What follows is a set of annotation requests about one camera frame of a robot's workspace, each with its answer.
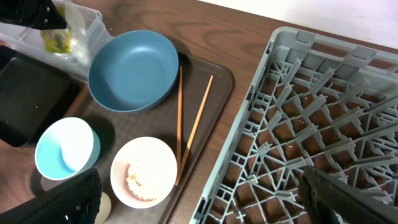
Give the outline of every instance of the plastic bin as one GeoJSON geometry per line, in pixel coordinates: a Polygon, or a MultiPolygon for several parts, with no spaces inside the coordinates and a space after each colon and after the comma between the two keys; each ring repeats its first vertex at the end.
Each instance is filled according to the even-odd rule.
{"type": "Polygon", "coordinates": [[[39,30],[0,23],[0,39],[23,54],[60,68],[66,72],[75,73],[78,79],[85,80],[90,65],[98,51],[112,37],[102,22],[100,12],[87,7],[75,5],[85,20],[85,35],[77,40],[70,54],[53,54],[44,49],[44,43],[39,30]]]}
{"type": "Polygon", "coordinates": [[[307,223],[305,166],[396,207],[397,70],[398,55],[277,29],[191,223],[307,223]]]}

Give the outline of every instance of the wooden table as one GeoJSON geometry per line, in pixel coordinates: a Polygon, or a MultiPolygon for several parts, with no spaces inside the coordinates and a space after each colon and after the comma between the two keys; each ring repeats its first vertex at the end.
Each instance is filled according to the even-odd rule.
{"type": "MultiPolygon", "coordinates": [[[[189,222],[249,88],[261,55],[276,28],[298,27],[398,54],[396,49],[367,44],[195,0],[74,1],[99,10],[111,35],[116,36],[136,29],[155,30],[172,40],[179,51],[224,65],[235,76],[236,86],[233,94],[172,214],[171,223],[189,222]]],[[[33,168],[33,150],[11,149],[0,142],[0,212],[33,197],[29,190],[29,177],[33,168]]]]}

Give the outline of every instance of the wooden chopstick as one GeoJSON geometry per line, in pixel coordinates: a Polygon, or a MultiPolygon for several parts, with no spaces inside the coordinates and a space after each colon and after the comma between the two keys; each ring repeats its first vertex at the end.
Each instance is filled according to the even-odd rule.
{"type": "Polygon", "coordinates": [[[182,133],[182,66],[180,67],[180,83],[178,85],[178,117],[177,117],[177,173],[181,169],[181,133],[182,133]]]}
{"type": "Polygon", "coordinates": [[[180,182],[180,179],[181,179],[181,176],[182,176],[182,172],[184,170],[185,163],[186,163],[186,161],[188,159],[188,155],[189,155],[189,152],[190,152],[191,147],[192,147],[193,138],[195,137],[195,134],[197,132],[199,121],[200,121],[200,118],[201,118],[201,114],[202,114],[203,109],[204,109],[205,104],[206,104],[207,96],[209,94],[210,86],[211,86],[212,81],[213,81],[213,76],[210,77],[209,84],[207,85],[207,89],[206,89],[205,95],[203,96],[203,99],[201,101],[197,118],[195,120],[195,123],[193,124],[191,135],[189,136],[187,148],[186,148],[186,150],[184,152],[184,156],[182,157],[182,162],[181,162],[181,166],[180,166],[180,172],[177,174],[177,180],[175,181],[175,185],[178,185],[178,183],[180,182]]]}

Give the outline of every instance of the plastic bag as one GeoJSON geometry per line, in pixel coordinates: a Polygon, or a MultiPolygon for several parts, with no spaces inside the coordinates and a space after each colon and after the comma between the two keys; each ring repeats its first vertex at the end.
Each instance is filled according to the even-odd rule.
{"type": "Polygon", "coordinates": [[[72,0],[54,1],[58,12],[65,18],[66,29],[41,30],[44,47],[51,53],[69,54],[85,33],[83,16],[72,0]]]}

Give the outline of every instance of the plastic dish drying rack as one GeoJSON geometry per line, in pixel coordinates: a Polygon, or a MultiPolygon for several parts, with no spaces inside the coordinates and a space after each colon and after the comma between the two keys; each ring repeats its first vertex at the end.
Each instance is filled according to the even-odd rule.
{"type": "Polygon", "coordinates": [[[277,29],[191,223],[309,222],[305,166],[397,206],[397,71],[398,55],[277,29]]]}

